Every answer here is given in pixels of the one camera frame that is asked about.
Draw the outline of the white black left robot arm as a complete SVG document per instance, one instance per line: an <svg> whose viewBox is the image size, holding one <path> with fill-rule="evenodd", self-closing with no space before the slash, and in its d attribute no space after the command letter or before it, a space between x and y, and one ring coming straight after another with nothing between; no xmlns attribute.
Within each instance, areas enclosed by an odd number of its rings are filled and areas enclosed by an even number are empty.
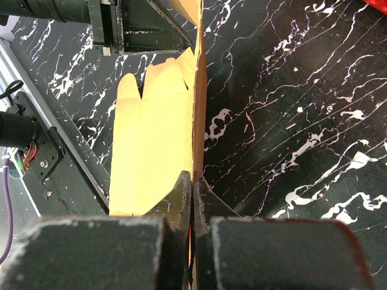
<svg viewBox="0 0 387 290"><path fill-rule="evenodd" d="M160 1L1 1L1 25L10 16L89 24L93 46L112 54L182 53L189 36Z"/></svg>

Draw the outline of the red plastic shopping basket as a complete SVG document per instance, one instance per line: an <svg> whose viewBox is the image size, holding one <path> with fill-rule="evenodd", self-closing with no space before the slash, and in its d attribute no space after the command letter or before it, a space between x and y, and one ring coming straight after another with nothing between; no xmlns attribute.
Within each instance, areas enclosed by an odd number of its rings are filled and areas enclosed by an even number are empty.
<svg viewBox="0 0 387 290"><path fill-rule="evenodd" d="M382 12L383 14L387 14L387 0L363 0L365 3L369 4L373 8Z"/></svg>

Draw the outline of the brown cardboard box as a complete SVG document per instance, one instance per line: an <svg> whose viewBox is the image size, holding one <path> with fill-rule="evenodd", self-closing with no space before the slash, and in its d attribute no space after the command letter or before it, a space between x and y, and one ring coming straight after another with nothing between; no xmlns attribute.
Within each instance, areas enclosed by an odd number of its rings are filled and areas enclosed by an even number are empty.
<svg viewBox="0 0 387 290"><path fill-rule="evenodd" d="M192 177L203 168L207 74L203 2L172 1L194 24L196 44L150 65L144 87L125 75L117 90L109 214L113 289L187 289Z"/></svg>

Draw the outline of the aluminium frame rail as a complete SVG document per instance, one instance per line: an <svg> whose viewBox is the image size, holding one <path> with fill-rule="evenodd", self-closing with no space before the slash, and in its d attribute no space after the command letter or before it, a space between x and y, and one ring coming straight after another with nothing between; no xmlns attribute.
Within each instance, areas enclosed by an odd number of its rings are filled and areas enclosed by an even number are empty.
<svg viewBox="0 0 387 290"><path fill-rule="evenodd" d="M50 126L40 106L36 92L31 91L29 79L10 49L1 40L1 85L4 101L9 105L1 114L2 143L15 152L20 165L22 182L39 215L54 215L62 208L55 169L63 159L63 146L55 127Z"/></svg>

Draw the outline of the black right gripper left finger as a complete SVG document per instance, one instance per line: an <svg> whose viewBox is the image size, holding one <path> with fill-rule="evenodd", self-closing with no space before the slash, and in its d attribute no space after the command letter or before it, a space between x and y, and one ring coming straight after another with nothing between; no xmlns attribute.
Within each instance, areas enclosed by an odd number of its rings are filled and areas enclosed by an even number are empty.
<svg viewBox="0 0 387 290"><path fill-rule="evenodd" d="M187 289L191 180L143 216L43 217L23 231L2 289Z"/></svg>

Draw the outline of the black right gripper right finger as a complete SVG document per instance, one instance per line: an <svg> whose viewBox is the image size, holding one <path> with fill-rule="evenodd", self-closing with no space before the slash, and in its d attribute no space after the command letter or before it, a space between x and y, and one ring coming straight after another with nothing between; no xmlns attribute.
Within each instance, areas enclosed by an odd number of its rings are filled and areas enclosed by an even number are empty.
<svg viewBox="0 0 387 290"><path fill-rule="evenodd" d="M361 246L341 222L242 217L193 178L198 289L374 289Z"/></svg>

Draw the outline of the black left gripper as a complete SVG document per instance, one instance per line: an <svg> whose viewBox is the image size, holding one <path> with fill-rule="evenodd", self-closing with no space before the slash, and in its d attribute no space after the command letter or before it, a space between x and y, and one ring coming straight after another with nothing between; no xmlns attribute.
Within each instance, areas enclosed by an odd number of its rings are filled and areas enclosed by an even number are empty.
<svg viewBox="0 0 387 290"><path fill-rule="evenodd" d="M192 41L161 1L88 1L93 47L102 55L180 53Z"/></svg>

